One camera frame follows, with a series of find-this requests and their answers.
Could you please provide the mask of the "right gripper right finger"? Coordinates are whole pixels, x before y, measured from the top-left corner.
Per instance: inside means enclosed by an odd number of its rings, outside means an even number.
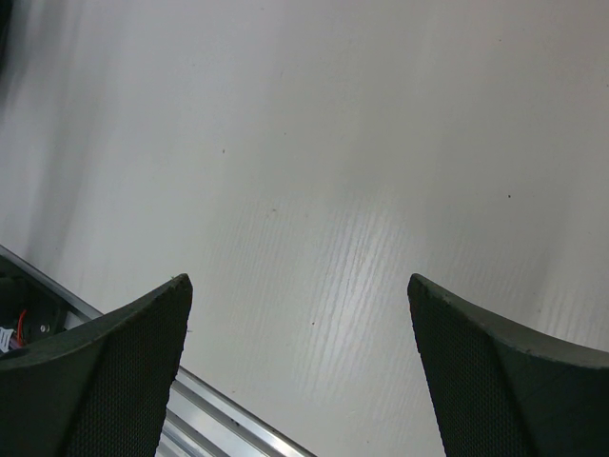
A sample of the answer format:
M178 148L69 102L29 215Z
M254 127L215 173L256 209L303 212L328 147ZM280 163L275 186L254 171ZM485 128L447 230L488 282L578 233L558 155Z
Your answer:
M446 455L607 455L607 352L518 324L420 274L407 295Z

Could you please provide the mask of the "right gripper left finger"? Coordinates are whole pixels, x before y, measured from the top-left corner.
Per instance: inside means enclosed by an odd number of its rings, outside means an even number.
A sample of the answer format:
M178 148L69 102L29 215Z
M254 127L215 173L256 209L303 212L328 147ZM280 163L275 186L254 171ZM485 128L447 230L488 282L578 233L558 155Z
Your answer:
M180 274L1 359L4 456L152 456L187 336Z

